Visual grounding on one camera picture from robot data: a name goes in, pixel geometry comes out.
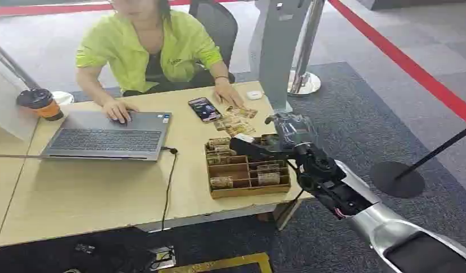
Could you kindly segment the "person's right hand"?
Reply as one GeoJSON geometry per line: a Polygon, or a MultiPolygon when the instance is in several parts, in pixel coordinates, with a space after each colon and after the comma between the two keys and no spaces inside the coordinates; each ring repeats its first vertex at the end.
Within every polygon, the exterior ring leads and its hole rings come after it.
{"type": "Polygon", "coordinates": [[[107,100],[102,110],[108,118],[121,124],[132,121],[131,111],[139,111],[135,105],[116,99],[107,100]]]}

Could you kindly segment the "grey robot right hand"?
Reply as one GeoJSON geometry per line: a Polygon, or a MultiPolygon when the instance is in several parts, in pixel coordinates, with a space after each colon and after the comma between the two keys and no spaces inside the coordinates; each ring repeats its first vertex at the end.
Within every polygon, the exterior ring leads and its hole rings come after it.
{"type": "Polygon", "coordinates": [[[267,125],[271,123],[276,131],[273,135],[267,135],[266,144],[262,144],[260,139],[244,140],[235,136],[230,140],[230,149],[255,159],[300,160],[311,157],[315,160],[323,160],[326,158],[325,152],[314,143],[317,135],[309,117],[278,113],[266,117],[264,123],[267,125]]]}

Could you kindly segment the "person's left hand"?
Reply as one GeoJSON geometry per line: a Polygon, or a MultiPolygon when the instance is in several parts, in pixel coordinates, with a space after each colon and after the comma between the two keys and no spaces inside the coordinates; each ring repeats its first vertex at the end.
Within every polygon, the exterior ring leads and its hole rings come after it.
{"type": "Polygon", "coordinates": [[[236,108],[243,108],[244,101],[236,89],[226,78],[215,80],[214,96],[220,103],[226,103],[236,108]]]}

